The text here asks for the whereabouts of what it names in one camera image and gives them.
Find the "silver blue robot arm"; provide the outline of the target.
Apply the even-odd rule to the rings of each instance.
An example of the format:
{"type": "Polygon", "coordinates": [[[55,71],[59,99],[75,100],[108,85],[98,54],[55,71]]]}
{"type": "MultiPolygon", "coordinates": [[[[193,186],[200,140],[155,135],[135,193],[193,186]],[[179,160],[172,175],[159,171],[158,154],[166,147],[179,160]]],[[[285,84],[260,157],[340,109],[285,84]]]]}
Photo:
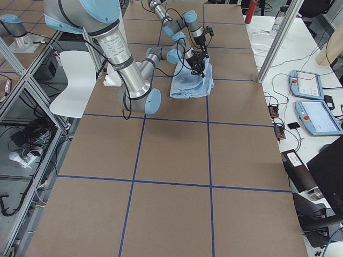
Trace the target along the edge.
{"type": "Polygon", "coordinates": [[[167,37],[172,37],[178,32],[187,28],[189,36],[193,45],[201,50],[206,58],[209,58],[207,52],[206,44],[206,34],[209,34],[211,37],[214,36],[212,27],[204,27],[198,21],[198,16],[195,10],[190,10],[184,12],[180,15],[175,11],[179,18],[173,19],[168,13],[167,10],[163,7],[164,1],[147,1],[148,7],[153,12],[159,20],[162,22],[163,30],[167,37]]]}
{"type": "Polygon", "coordinates": [[[44,18],[55,30],[72,34],[86,32],[96,39],[123,83],[117,94],[122,109],[154,114],[159,110],[161,93],[152,88],[147,78],[162,60],[173,64],[186,61],[185,69],[190,69],[192,75],[204,77],[204,59],[208,57],[205,35],[214,33],[212,28],[200,25],[194,10],[174,20],[162,1],[147,3],[174,44],[149,49],[140,65],[136,64],[120,32],[119,1],[45,1],[44,18]]]}

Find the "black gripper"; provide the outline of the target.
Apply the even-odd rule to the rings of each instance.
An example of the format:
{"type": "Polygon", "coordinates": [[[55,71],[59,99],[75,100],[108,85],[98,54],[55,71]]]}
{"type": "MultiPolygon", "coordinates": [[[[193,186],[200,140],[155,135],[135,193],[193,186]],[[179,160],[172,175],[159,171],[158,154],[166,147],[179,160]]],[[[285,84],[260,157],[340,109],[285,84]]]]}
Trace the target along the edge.
{"type": "Polygon", "coordinates": [[[191,68],[192,75],[205,77],[205,61],[209,58],[207,51],[190,50],[186,53],[186,61],[191,68]]]}
{"type": "Polygon", "coordinates": [[[195,31],[195,44],[199,46],[202,52],[207,52],[207,45],[206,45],[206,34],[209,34],[211,37],[214,36],[213,28],[212,27],[199,27],[195,31]]]}

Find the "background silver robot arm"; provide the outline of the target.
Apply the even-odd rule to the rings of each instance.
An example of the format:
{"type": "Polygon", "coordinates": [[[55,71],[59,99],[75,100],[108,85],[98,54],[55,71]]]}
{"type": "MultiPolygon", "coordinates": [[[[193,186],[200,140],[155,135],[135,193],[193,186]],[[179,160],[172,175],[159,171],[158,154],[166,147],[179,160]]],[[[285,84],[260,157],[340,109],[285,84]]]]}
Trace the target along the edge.
{"type": "Polygon", "coordinates": [[[44,37],[31,35],[15,14],[1,16],[1,37],[13,38],[9,49],[15,54],[33,54],[40,45],[45,44],[44,37]]]}

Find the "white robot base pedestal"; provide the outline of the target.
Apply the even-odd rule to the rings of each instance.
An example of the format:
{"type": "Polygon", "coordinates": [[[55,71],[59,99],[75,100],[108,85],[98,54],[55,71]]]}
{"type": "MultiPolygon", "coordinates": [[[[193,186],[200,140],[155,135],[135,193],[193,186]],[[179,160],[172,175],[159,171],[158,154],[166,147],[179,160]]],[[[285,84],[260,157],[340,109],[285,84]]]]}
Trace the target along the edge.
{"type": "Polygon", "coordinates": [[[106,72],[107,74],[103,81],[103,85],[106,87],[121,87],[122,80],[118,75],[118,72],[113,69],[111,64],[108,64],[106,72]]]}

